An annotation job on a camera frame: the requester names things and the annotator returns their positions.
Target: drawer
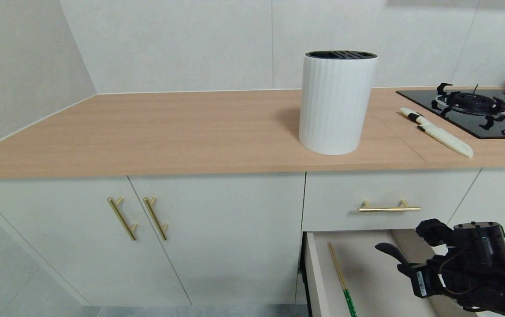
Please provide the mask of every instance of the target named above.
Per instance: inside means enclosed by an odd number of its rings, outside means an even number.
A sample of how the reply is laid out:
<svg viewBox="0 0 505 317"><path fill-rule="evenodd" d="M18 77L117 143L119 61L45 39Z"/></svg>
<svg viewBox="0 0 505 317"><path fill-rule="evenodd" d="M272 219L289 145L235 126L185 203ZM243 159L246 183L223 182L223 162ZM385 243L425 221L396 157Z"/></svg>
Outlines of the drawer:
<svg viewBox="0 0 505 317"><path fill-rule="evenodd" d="M305 233L302 273L311 316L349 316L328 241L333 243L358 316L476 317L448 297L416 297L410 280L397 271L398 262L374 249L377 243L388 242L398 245L410 262L432 257L434 251L414 230Z"/></svg>
<svg viewBox="0 0 505 317"><path fill-rule="evenodd" d="M447 222L479 169L307 173L303 231L415 228L424 219ZM401 200L420 211L360 212L396 207Z"/></svg>

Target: gold cabinet handle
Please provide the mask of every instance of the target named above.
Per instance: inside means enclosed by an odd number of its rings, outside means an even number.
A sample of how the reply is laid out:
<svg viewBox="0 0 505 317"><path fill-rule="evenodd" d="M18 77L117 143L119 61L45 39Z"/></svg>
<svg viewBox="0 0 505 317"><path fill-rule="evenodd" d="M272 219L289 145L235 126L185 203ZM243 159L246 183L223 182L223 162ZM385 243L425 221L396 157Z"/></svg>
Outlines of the gold cabinet handle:
<svg viewBox="0 0 505 317"><path fill-rule="evenodd" d="M164 241L166 241L166 234L164 232L168 228L168 223L165 223L164 225L160 225L160 221L158 218L156 218L156 215L154 214L154 210L152 209L152 205L156 203L156 197L151 198L149 201L148 197L143 197L143 202L145 202L145 205L147 207L147 210L149 211L149 214L152 218L152 221L154 221L154 224L156 225L156 228L158 228L158 233L160 233L160 236Z"/></svg>
<svg viewBox="0 0 505 317"><path fill-rule="evenodd" d="M125 219L123 218L123 216L119 212L119 209L117 208L118 205L120 205L121 203L123 203L123 197L120 197L117 201L114 201L113 198L109 197L108 198L108 203L110 203L111 208L113 209L115 215L117 215L117 218L119 218L119 222L121 222L121 224L123 225L123 228L125 228L125 231L127 231L127 234L129 235L129 237L133 241L136 241L137 238L133 234L133 231L137 228L137 223L134 223L131 226L131 229L129 229L129 227L127 225L127 222L125 222Z"/></svg>
<svg viewBox="0 0 505 317"><path fill-rule="evenodd" d="M365 200L362 203L362 207L359 208L359 212L361 213L376 213L381 211L420 211L421 207L409 206L405 200L400 200L399 205L396 207L385 207L385 208L373 208L370 207L370 203Z"/></svg>

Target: white knife block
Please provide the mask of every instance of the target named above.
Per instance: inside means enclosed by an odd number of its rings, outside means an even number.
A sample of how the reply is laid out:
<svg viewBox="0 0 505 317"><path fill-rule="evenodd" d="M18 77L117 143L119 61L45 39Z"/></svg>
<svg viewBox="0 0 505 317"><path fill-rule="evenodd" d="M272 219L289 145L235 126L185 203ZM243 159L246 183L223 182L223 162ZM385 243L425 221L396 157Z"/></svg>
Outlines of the white knife block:
<svg viewBox="0 0 505 317"><path fill-rule="evenodd" d="M305 55L299 123L303 146L325 155L350 153L359 146L377 61L367 52Z"/></svg>

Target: label sticker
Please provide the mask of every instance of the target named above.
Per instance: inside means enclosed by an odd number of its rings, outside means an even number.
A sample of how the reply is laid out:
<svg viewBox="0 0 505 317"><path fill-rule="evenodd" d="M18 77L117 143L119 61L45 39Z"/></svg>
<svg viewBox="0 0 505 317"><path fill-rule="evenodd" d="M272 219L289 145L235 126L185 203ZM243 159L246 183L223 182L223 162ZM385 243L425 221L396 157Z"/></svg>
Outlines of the label sticker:
<svg viewBox="0 0 505 317"><path fill-rule="evenodd" d="M419 281L419 288L421 290L421 296L427 295L427 290L425 289L425 282L423 279L423 273L420 271L417 272L417 281Z"/></svg>

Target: open drawer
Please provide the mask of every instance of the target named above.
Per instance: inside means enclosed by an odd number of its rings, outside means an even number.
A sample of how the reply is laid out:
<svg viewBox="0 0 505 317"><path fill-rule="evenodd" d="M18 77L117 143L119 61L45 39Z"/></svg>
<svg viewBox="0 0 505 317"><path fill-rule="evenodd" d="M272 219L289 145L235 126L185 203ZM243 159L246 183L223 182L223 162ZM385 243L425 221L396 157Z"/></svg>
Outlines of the open drawer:
<svg viewBox="0 0 505 317"><path fill-rule="evenodd" d="M333 244L358 316L477 316L447 297L415 297L410 280L397 271L396 259L374 248L380 242L393 243L410 262L432 257L432 248L409 229L305 233L301 270L311 316L349 316L328 241Z"/></svg>

